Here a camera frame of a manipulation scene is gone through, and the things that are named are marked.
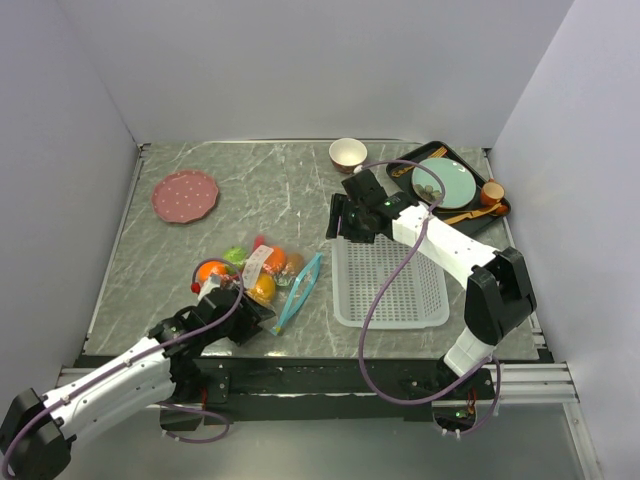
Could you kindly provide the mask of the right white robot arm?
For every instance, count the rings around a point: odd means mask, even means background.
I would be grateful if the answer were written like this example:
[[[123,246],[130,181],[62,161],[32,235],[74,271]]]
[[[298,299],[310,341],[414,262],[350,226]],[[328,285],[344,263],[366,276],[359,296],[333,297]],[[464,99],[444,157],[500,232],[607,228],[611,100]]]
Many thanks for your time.
[[[405,192],[389,196],[369,170],[342,185],[345,192],[331,198],[328,239],[371,244],[383,235],[433,261],[464,288],[465,328],[437,375],[439,390],[460,398],[472,387],[470,371],[537,308],[524,256],[513,247],[499,251],[472,239]]]

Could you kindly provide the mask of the brown kiwi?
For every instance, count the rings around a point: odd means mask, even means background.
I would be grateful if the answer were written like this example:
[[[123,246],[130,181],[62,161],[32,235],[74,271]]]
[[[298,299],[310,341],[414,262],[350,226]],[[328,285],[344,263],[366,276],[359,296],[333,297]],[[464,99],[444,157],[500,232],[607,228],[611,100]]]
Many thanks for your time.
[[[287,256],[284,273],[297,276],[305,266],[305,258],[299,253],[291,253]]]

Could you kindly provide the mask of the yellow orange persimmon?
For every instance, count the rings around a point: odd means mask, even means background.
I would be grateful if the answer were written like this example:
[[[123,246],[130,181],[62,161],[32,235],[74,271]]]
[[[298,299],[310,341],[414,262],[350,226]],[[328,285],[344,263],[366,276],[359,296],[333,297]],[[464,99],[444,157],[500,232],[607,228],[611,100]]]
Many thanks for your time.
[[[274,278],[267,273],[260,273],[254,286],[248,291],[251,298],[261,305],[270,305],[276,294]]]

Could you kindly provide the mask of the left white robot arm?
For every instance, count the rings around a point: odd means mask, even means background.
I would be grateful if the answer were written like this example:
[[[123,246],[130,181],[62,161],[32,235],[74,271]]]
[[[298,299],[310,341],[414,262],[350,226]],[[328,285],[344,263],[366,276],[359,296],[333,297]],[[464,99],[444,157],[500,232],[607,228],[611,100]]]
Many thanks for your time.
[[[42,395],[25,390],[1,426],[2,476],[54,479],[80,441],[149,405],[193,399],[207,383],[196,364],[203,350],[222,339],[242,345],[274,315],[236,287],[216,287],[89,374]]]

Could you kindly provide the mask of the clear blue-zipper zip bag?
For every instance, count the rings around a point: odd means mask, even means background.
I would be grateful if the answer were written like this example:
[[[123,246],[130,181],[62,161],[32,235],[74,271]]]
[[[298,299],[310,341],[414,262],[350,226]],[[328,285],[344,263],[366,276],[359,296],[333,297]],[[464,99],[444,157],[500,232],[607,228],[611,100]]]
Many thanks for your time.
[[[219,258],[194,269],[191,291],[203,297],[216,287],[244,286],[246,301],[256,307],[262,326],[280,336],[302,308],[319,278],[323,254],[257,235],[223,250]]]

